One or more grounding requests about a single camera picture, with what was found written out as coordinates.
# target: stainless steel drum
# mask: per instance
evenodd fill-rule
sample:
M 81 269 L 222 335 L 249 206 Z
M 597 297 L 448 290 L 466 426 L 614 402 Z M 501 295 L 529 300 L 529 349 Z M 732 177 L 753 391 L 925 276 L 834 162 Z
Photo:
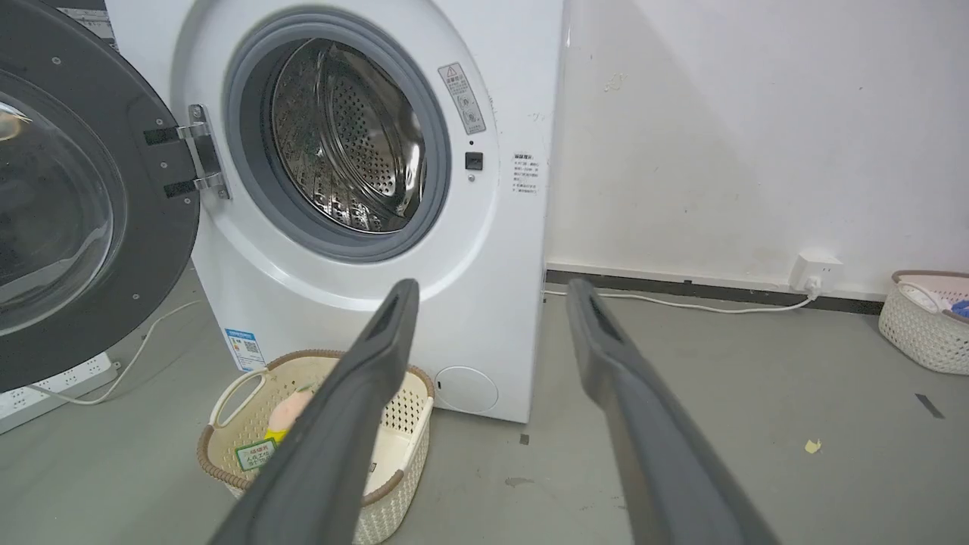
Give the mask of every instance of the stainless steel drum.
M 363 233 L 399 231 L 413 217 L 425 174 L 421 126 L 365 55 L 306 42 L 284 64 L 271 112 L 283 167 L 320 213 Z

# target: blue cloth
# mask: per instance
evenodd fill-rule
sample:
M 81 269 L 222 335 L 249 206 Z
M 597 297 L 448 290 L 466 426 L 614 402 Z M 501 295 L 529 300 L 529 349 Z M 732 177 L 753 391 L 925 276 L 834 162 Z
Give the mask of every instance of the blue cloth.
M 953 312 L 962 316 L 963 318 L 969 318 L 969 299 L 960 301 L 953 305 Z

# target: green label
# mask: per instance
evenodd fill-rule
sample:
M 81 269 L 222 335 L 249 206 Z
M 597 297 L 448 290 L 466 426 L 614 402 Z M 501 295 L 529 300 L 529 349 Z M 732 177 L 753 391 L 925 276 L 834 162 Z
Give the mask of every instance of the green label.
M 235 449 L 235 457 L 243 471 L 266 465 L 272 453 L 276 452 L 276 441 L 272 438 Z

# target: door hinge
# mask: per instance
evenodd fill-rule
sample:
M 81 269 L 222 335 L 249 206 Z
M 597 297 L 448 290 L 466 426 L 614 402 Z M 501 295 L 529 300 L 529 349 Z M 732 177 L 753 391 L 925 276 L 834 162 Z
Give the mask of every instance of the door hinge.
M 215 141 L 208 126 L 208 116 L 205 106 L 193 104 L 188 107 L 191 122 L 183 127 L 177 127 L 178 137 L 188 144 L 195 163 L 195 188 L 199 191 L 211 189 L 220 199 L 229 199 L 229 187 L 226 186 L 222 175 L 222 164 L 215 150 Z

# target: power cord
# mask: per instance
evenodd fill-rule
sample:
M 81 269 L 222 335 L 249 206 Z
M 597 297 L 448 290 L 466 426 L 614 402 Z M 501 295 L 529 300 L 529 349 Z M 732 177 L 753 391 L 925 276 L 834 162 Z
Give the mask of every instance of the power cord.
M 662 301 L 659 299 L 653 299 L 651 297 L 646 297 L 642 295 L 636 295 L 633 293 L 601 293 L 599 297 L 603 299 L 635 299 L 638 301 L 647 301 L 650 303 L 655 303 L 657 305 L 675 306 L 676 308 L 693 308 L 695 310 L 706 310 L 707 312 L 716 312 L 718 314 L 753 314 L 754 312 L 784 312 L 785 310 L 794 310 L 796 308 L 801 308 L 810 304 L 812 301 L 818 299 L 821 295 L 821 278 L 817 276 L 811 276 L 807 279 L 804 284 L 804 289 L 807 290 L 807 299 L 798 303 L 797 305 L 791 306 L 768 306 L 768 307 L 757 307 L 757 308 L 737 308 L 737 309 L 727 309 L 727 308 L 714 308 L 712 306 L 703 305 L 690 305 L 687 303 L 673 303 L 672 301 Z M 550 290 L 545 290 L 546 295 L 567 295 L 565 292 L 555 292 Z
M 151 327 L 148 328 L 148 333 L 145 334 L 144 339 L 141 340 L 141 346 L 138 347 L 138 351 L 135 352 L 135 356 L 132 357 L 131 363 L 129 363 L 128 367 L 126 367 L 124 370 L 121 371 L 121 374 L 119 374 L 118 377 L 114 380 L 114 384 L 111 384 L 111 387 L 108 388 L 108 391 L 105 392 L 103 396 L 100 396 L 96 400 L 86 401 L 86 400 L 79 400 L 77 398 L 69 398 L 67 396 L 63 396 L 56 392 L 51 392 L 51 390 L 48 390 L 47 388 L 41 388 L 40 386 L 35 386 L 33 384 L 28 384 L 26 388 L 30 388 L 31 390 L 36 390 L 37 392 L 40 392 L 42 394 L 47 394 L 48 396 L 51 396 L 53 398 L 58 398 L 59 400 L 66 401 L 68 403 L 73 403 L 75 405 L 96 405 L 102 401 L 105 401 L 108 399 L 108 396 L 110 396 L 114 392 L 114 389 L 118 387 L 118 384 L 121 384 L 121 380 L 123 380 L 125 375 L 128 374 L 128 371 L 135 366 L 135 362 L 138 361 L 138 357 L 141 355 L 141 352 L 144 350 L 144 347 L 148 344 L 148 340 L 151 338 L 151 334 L 155 331 L 155 326 L 161 323 L 162 320 L 164 320 L 165 318 L 168 318 L 169 316 L 176 314 L 180 310 L 183 310 L 185 308 L 188 308 L 189 306 L 192 306 L 201 302 L 202 300 L 197 300 L 197 301 L 192 301 L 191 303 L 186 303 L 185 305 L 182 305 L 176 308 L 175 310 L 168 312 L 164 316 L 161 316 L 158 319 L 156 319 L 154 322 L 152 322 Z

